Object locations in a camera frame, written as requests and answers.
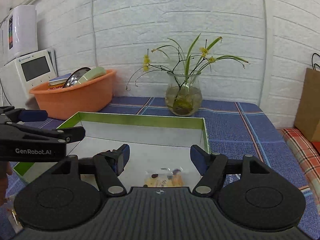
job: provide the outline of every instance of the black cord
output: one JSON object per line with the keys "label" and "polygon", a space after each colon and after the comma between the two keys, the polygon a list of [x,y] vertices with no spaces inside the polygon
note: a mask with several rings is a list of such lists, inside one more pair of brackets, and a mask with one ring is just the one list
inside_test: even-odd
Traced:
{"label": "black cord", "polygon": [[9,103],[9,105],[12,106],[11,103],[10,103],[10,101],[8,100],[5,92],[4,92],[4,89],[3,89],[3,86],[2,86],[2,82],[1,82],[1,78],[0,78],[0,85],[1,85],[1,89],[2,89],[2,92],[3,92],[3,94],[4,94],[5,99],[7,100],[7,102]]}
{"label": "black cord", "polygon": [[313,64],[313,56],[314,55],[317,55],[318,57],[320,57],[320,55],[318,54],[318,53],[314,53],[314,54],[312,54],[312,58],[311,58],[311,64],[312,64],[312,68],[314,69],[314,70],[316,70],[316,66],[320,69],[320,66],[317,64],[317,63],[314,63]]}

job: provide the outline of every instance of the snack package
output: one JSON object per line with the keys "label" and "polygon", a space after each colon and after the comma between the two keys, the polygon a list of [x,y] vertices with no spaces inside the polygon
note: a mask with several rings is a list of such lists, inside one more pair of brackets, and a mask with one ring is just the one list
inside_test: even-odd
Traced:
{"label": "snack package", "polygon": [[5,203],[4,206],[7,209],[7,217],[8,217],[10,224],[13,227],[13,230],[16,233],[18,233],[23,229],[23,227],[22,227],[21,223],[18,221],[17,214],[16,214],[14,207],[13,207],[13,201],[14,201],[15,196],[16,195],[11,195],[8,198],[6,198],[7,203]]}
{"label": "snack package", "polygon": [[157,172],[146,172],[144,187],[183,187],[182,168],[162,168]]}

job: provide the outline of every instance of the green and white box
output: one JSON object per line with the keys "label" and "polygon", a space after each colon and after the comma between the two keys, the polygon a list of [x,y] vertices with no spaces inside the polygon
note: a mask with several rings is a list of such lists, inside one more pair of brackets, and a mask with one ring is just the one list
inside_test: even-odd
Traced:
{"label": "green and white box", "polygon": [[[130,159],[119,176],[128,191],[132,186],[143,186],[147,171],[162,168],[182,168],[185,185],[192,190],[200,174],[190,160],[190,147],[197,144],[209,152],[203,118],[78,112],[58,128],[74,126],[86,131],[82,141],[67,144],[67,154],[79,159],[122,144],[130,146]],[[18,163],[14,170],[30,183],[54,164]],[[96,186],[94,176],[81,178]]]}

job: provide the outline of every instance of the red plaid fabric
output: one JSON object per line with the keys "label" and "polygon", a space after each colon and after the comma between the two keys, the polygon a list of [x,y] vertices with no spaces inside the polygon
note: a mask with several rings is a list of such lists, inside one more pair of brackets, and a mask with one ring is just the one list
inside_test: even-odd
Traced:
{"label": "red plaid fabric", "polygon": [[308,180],[320,214],[320,155],[298,129],[282,129],[281,133]]}

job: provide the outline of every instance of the metal bowl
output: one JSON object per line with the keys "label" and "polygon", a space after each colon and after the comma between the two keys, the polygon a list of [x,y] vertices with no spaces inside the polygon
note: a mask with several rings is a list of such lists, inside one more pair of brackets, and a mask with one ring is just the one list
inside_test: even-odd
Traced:
{"label": "metal bowl", "polygon": [[83,68],[79,68],[78,70],[74,71],[70,75],[70,77],[67,79],[65,84],[63,85],[63,88],[68,88],[68,87],[74,86],[78,82],[78,80],[90,70],[91,69],[88,67],[83,67]]}

